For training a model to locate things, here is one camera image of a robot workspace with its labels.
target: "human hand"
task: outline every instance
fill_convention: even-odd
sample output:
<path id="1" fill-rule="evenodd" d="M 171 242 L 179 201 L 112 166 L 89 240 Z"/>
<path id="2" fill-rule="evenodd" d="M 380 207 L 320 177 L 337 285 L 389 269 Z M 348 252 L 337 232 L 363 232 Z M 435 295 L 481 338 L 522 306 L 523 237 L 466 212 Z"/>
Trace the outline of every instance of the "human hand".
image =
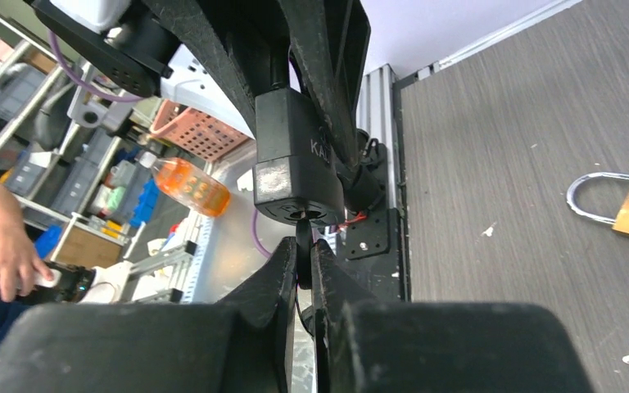
<path id="1" fill-rule="evenodd" d="M 18 288 L 20 296 L 27 296 L 33 289 L 36 272 L 49 281 L 54 279 L 52 271 L 37 256 L 22 223 L 0 224 L 0 299 L 13 301 Z"/>

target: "orange bottle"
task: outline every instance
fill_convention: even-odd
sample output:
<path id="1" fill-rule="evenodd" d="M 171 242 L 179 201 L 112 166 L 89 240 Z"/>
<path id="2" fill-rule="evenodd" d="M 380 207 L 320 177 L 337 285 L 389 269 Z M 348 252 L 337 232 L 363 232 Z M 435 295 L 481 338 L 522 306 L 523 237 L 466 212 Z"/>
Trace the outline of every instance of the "orange bottle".
<path id="1" fill-rule="evenodd" d="M 218 217 L 230 203 L 230 191 L 181 158 L 159 159 L 151 168 L 156 185 L 168 197 L 203 215 Z"/>

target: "padlock shackle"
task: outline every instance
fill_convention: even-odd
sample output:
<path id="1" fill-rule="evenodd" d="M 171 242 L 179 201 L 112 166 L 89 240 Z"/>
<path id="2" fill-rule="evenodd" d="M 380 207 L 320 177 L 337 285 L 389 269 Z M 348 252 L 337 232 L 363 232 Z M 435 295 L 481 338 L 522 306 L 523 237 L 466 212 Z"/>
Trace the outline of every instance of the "padlock shackle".
<path id="1" fill-rule="evenodd" d="M 629 181 L 629 174 L 616 174 L 614 172 L 594 172 L 592 174 L 586 174 L 581 176 L 568 187 L 568 192 L 565 193 L 565 201 L 570 206 L 570 210 L 574 211 L 576 215 L 580 215 L 587 219 L 591 219 L 592 221 L 596 221 L 597 223 L 613 225 L 616 222 L 616 219 L 612 219 L 610 217 L 604 217 L 603 215 L 595 215 L 588 211 L 584 211 L 577 205 L 576 195 L 577 189 L 584 183 L 589 182 L 595 178 L 612 178 L 614 180 L 627 180 Z"/>

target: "human arm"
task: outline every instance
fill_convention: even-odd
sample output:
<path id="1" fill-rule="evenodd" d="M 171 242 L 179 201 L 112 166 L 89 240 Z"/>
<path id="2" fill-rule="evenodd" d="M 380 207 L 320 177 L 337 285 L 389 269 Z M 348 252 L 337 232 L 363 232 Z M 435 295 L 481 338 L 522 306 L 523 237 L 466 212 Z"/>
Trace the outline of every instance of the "human arm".
<path id="1" fill-rule="evenodd" d="M 20 295 L 30 293 L 35 272 L 41 273 L 47 280 L 53 278 L 51 270 L 37 256 L 25 233 L 17 199 L 0 184 L 0 299 L 14 300 L 19 281 L 22 282 Z"/>

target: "gray wood grain tabletop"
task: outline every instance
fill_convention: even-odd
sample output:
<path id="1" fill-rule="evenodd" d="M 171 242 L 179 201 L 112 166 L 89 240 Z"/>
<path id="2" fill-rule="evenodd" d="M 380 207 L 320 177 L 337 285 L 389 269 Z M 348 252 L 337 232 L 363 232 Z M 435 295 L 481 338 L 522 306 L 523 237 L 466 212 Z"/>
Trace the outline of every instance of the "gray wood grain tabletop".
<path id="1" fill-rule="evenodd" d="M 584 0 L 401 102 L 413 299 L 543 305 L 595 389 L 629 392 L 629 237 L 564 196 L 583 174 L 629 173 L 629 0 Z M 615 215 L 628 188 L 593 183 L 581 204 Z"/>

